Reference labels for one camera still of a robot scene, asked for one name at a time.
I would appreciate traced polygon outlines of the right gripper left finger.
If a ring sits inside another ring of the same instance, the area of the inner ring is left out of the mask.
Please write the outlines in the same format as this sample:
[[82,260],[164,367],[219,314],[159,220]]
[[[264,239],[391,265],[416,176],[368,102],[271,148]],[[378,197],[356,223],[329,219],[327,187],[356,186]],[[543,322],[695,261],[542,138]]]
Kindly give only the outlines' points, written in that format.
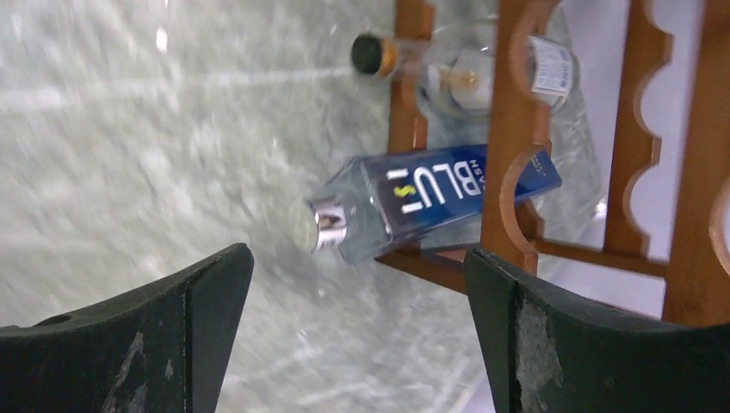
[[111,299],[3,327],[2,411],[215,411],[253,268],[235,243]]

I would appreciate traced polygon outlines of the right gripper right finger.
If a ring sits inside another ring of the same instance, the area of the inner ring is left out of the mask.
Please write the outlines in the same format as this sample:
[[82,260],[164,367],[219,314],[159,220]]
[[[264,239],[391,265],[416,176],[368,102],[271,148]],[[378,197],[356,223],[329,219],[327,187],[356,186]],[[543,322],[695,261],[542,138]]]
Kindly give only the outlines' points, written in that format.
[[624,311],[483,249],[464,276],[496,411],[728,411],[727,325]]

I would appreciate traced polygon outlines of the clear bottle blue label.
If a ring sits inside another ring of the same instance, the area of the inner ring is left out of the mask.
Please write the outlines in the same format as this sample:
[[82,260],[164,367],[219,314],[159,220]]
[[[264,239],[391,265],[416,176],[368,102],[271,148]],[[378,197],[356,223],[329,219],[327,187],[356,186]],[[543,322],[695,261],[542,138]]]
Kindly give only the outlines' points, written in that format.
[[487,146],[461,145],[351,158],[290,208],[293,240],[345,262],[375,259],[447,225],[481,215]]

